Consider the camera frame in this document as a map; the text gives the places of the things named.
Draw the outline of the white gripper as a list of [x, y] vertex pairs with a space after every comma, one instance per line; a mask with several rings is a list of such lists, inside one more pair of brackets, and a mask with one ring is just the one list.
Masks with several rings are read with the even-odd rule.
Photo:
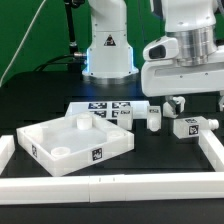
[[[218, 104], [224, 111], [224, 46], [203, 65], [182, 67], [175, 60], [145, 62], [141, 86], [147, 97], [220, 91]], [[166, 112], [170, 118], [177, 116], [174, 97], [167, 100]]]

